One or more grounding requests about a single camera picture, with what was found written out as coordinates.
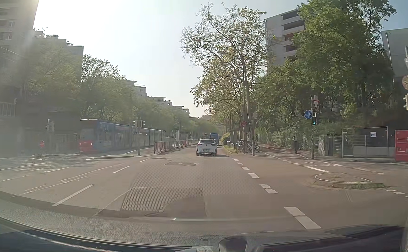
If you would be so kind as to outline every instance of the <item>blue round sign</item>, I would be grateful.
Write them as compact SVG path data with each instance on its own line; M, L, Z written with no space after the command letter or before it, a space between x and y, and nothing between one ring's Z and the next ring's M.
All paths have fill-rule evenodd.
M311 119L313 117L313 113L311 112L311 110L305 110L303 116L305 117L305 119Z

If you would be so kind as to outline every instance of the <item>sky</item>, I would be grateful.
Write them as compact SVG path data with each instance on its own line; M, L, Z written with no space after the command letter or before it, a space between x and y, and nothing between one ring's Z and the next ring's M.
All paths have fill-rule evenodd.
M266 11L264 18L296 9L302 0L226 0L224 5ZM408 0L390 0L397 14L384 30L408 28ZM182 29L194 27L208 0L39 0L34 28L84 46L84 53L118 65L128 80L146 87L149 96L167 97L173 105L201 117L190 89L201 70L180 50ZM223 14L221 1L214 13Z

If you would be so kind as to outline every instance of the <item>rear windshield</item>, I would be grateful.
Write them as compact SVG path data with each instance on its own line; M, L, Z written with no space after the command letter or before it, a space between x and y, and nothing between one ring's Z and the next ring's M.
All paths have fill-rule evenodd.
M210 139L206 139L206 140L201 140L199 141L200 144L212 144L215 143L215 141L210 140Z

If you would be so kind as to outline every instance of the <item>asphalt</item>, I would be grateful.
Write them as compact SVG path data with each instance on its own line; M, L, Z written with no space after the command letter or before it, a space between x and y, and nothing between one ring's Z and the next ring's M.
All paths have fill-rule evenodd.
M98 226L125 220L157 235L172 230L233 235L408 222L408 166L311 160L305 153L274 147L262 148L256 157L222 147L217 157L197 157L194 146L160 155L150 151L104 160L81 155L0 159L0 212L7 215L4 211L9 210L17 221L29 221L27 214L12 215L10 204L41 210L45 219L28 211L32 222L73 234L79 229L66 230L61 225L65 216L70 216L69 226L72 218ZM346 173L382 182L386 188L314 185L314 176L323 173ZM57 219L58 214L64 217Z

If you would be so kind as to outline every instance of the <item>blue van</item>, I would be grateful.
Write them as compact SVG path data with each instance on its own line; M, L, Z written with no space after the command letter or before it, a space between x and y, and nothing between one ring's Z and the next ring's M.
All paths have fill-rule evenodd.
M214 139L216 145L219 145L219 144L220 144L220 137L218 136L218 133L210 133L209 138L210 138L210 139Z

